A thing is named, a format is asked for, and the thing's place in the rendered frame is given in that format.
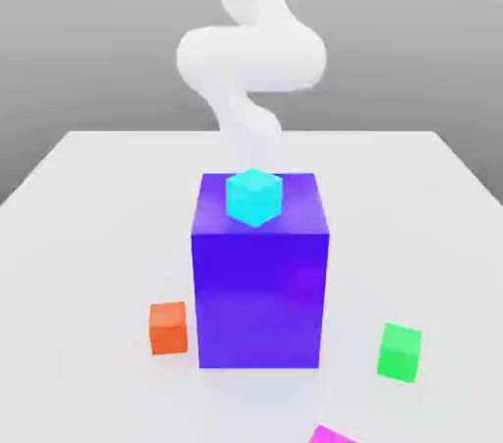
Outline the small magenta cube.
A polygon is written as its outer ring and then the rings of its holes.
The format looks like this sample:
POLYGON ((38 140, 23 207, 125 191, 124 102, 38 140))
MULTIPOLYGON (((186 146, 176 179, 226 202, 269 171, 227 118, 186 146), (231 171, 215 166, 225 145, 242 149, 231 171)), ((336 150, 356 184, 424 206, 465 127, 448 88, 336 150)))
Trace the small magenta cube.
POLYGON ((324 425, 318 425, 307 443, 358 443, 324 425))

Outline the small cyan cube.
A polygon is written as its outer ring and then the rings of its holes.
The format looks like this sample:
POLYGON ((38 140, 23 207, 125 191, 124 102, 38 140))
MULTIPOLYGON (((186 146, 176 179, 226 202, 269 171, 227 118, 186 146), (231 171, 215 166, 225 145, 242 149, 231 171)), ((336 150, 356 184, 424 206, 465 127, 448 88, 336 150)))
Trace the small cyan cube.
POLYGON ((282 212, 283 179, 257 169, 237 173, 225 180, 226 213, 258 228, 282 212))

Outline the small green cube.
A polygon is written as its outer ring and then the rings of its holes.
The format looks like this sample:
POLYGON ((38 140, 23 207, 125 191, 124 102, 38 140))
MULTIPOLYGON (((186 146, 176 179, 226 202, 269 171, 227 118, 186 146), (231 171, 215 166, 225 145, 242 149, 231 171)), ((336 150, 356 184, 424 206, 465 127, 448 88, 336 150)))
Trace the small green cube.
POLYGON ((419 367, 421 338, 420 330, 386 323, 379 349, 377 373, 413 384, 419 367))

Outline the large blue box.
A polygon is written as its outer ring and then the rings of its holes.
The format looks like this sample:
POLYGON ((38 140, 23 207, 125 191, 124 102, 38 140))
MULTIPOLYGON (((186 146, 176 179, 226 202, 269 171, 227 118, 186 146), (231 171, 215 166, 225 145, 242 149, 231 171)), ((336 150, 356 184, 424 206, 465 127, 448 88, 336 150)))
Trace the large blue box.
POLYGON ((191 232, 202 368, 319 365, 329 228, 312 174, 283 175, 282 213, 258 228, 225 211, 203 174, 191 232))

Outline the small orange cube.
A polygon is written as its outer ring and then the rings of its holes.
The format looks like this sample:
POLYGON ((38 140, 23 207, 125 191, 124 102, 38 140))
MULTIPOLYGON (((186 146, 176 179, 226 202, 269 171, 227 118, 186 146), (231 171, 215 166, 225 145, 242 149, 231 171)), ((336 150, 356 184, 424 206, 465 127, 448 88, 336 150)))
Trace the small orange cube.
POLYGON ((149 310, 149 339, 154 356, 188 351, 188 329, 184 302, 152 304, 149 310))

